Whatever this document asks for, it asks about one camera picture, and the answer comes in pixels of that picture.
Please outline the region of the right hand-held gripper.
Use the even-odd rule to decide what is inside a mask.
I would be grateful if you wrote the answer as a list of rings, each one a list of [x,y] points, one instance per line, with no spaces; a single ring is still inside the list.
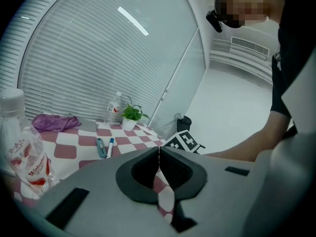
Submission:
[[[175,133],[166,142],[164,142],[163,146],[191,153],[197,153],[197,150],[200,148],[200,144],[196,142],[188,130]]]

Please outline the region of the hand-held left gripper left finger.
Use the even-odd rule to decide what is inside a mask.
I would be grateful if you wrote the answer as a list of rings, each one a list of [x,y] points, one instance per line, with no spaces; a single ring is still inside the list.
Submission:
[[[173,237],[153,190],[158,147],[97,160],[47,191],[30,211],[50,237]]]

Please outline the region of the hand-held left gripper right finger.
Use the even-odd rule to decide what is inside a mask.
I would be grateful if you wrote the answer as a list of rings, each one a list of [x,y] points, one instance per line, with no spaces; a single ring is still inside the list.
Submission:
[[[255,162],[160,149],[175,195],[172,226],[192,237],[295,237],[308,225],[310,152],[279,146]]]

